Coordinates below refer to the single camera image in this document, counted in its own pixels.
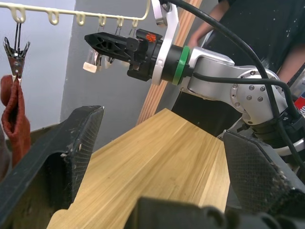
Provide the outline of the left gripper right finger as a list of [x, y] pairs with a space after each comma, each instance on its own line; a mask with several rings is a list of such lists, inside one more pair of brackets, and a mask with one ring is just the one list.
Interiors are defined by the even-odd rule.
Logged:
[[231, 185], [242, 209], [270, 215], [303, 215], [305, 186], [269, 145], [223, 133]]

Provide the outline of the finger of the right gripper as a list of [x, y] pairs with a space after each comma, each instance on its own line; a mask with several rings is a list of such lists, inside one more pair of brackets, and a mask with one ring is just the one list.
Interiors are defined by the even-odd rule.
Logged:
[[126, 48], [127, 38], [107, 32], [92, 33], [84, 40], [98, 52], [118, 52]]
[[107, 49], [93, 49], [93, 59], [95, 63], [100, 63], [102, 56], [106, 56], [106, 62], [113, 63], [114, 60], [126, 61], [130, 60], [130, 56], [124, 51], [118, 50], [107, 50]]

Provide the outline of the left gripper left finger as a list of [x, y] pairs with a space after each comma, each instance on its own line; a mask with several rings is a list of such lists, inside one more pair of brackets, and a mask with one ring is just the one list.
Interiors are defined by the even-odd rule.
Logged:
[[74, 202], [100, 129], [104, 107], [83, 106], [41, 136], [0, 185], [3, 229], [45, 229]]

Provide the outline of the person's bare hand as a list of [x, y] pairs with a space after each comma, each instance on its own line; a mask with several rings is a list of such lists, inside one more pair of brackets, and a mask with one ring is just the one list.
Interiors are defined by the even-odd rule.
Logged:
[[207, 29], [204, 30], [196, 30], [195, 33], [191, 36], [189, 42], [188, 42], [188, 46], [190, 48], [194, 48], [198, 46], [198, 41], [204, 37], [209, 31]]

